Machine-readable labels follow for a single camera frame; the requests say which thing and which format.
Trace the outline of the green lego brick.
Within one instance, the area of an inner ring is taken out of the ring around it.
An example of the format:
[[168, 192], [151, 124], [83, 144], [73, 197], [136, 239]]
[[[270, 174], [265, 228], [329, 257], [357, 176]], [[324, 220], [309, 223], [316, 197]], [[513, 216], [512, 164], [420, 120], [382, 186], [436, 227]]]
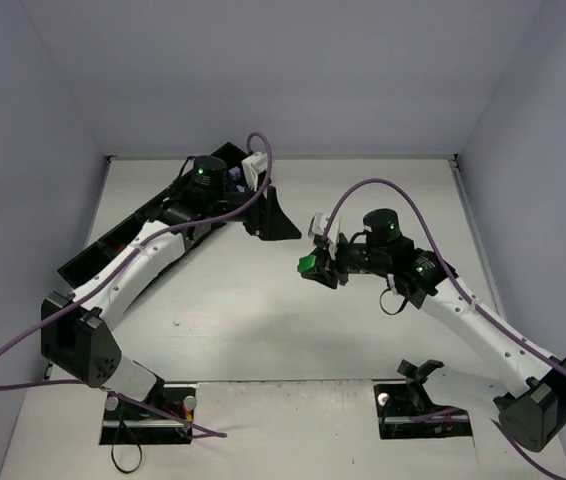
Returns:
[[308, 271], [312, 271], [316, 265], [316, 256], [314, 254], [309, 254], [307, 256], [301, 257], [297, 264], [297, 272], [303, 274]]

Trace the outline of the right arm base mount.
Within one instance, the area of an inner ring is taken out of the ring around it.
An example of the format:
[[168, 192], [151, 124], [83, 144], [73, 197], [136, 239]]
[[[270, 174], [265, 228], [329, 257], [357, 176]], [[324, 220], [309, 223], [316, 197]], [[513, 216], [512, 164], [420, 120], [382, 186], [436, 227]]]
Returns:
[[416, 366], [402, 360], [400, 381], [373, 386], [378, 433], [381, 440], [440, 440], [473, 436], [469, 415], [457, 407], [434, 403], [424, 386], [429, 376], [444, 367], [439, 360]]

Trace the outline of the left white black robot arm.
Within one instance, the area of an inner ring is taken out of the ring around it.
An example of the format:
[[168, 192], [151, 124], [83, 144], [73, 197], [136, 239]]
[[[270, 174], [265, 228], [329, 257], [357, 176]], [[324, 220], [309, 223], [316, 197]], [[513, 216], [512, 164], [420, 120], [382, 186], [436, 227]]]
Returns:
[[159, 404], [163, 379], [125, 356], [113, 330], [155, 279], [228, 223], [263, 241], [300, 238], [279, 205], [272, 167], [262, 152], [237, 162], [193, 157], [189, 172], [61, 268], [72, 290], [42, 303], [43, 357], [90, 388]]

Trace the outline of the purple lego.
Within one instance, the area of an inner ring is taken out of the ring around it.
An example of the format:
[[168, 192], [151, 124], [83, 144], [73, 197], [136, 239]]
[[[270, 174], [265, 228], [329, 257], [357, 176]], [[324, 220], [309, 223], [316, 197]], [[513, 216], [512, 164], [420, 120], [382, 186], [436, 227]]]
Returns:
[[228, 171], [228, 175], [232, 182], [239, 183], [242, 178], [241, 171], [238, 168], [232, 168]]

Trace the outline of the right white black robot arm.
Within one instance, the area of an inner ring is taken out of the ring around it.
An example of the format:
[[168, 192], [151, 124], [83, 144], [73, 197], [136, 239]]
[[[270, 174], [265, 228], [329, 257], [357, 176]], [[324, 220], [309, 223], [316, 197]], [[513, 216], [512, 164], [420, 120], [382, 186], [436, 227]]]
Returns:
[[520, 446], [538, 453], [566, 425], [566, 357], [539, 348], [485, 307], [453, 267], [402, 234], [395, 211], [367, 213], [351, 237], [317, 213], [308, 235], [314, 249], [297, 266], [303, 278], [336, 289], [352, 274], [378, 276], [488, 364], [505, 387], [493, 398], [498, 421]]

